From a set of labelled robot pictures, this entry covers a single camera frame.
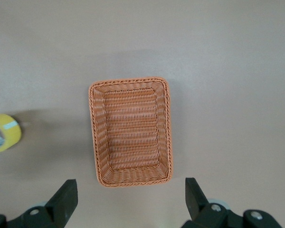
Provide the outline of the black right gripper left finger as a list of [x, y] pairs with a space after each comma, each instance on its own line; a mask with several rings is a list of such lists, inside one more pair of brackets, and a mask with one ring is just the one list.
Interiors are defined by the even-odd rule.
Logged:
[[10, 221], [0, 214], [0, 228], [65, 228], [77, 205], [77, 182], [66, 180], [44, 206], [32, 207]]

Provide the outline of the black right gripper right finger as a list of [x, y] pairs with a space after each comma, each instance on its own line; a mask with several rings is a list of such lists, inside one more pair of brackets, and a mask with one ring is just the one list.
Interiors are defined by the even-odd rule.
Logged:
[[282, 228], [265, 211], [248, 209], [239, 216], [221, 203], [210, 203], [195, 178], [185, 179], [185, 201], [191, 219], [181, 228]]

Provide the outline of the yellowish packing tape roll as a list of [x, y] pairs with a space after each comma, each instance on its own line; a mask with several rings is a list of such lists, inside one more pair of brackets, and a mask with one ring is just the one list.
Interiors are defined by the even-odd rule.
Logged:
[[17, 144], [21, 134], [21, 127], [13, 117], [0, 114], [0, 152]]

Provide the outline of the orange-brown woven basket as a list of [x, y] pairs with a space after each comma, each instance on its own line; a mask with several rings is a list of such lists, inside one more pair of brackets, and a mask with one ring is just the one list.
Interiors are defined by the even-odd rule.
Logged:
[[164, 78], [97, 81], [88, 101], [100, 184], [129, 187], [171, 179], [171, 100]]

